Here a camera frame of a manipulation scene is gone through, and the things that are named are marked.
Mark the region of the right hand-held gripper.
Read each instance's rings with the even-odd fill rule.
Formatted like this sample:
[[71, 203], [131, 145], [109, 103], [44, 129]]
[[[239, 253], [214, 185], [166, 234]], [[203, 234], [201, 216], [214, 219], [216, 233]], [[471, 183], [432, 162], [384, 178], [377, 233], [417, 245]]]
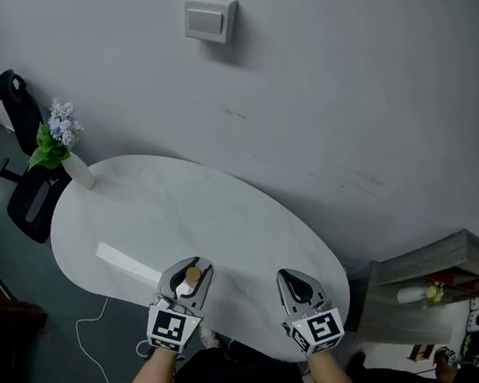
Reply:
[[286, 311], [296, 310], [296, 302], [309, 305], [285, 318], [286, 334], [306, 355], [336, 347], [344, 335], [341, 316], [332, 307], [320, 283], [299, 270], [281, 269], [277, 272], [277, 287]]

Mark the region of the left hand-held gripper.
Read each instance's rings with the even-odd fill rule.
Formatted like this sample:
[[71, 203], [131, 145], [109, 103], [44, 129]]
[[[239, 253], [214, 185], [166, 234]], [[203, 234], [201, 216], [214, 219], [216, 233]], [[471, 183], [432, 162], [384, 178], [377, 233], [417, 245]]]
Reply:
[[[201, 309], [213, 279], [213, 266], [197, 267], [200, 257], [179, 261], [161, 274], [155, 294], [156, 302], [149, 306], [147, 341], [154, 348], [181, 354], [202, 322]], [[189, 292], [177, 288], [185, 284]]]

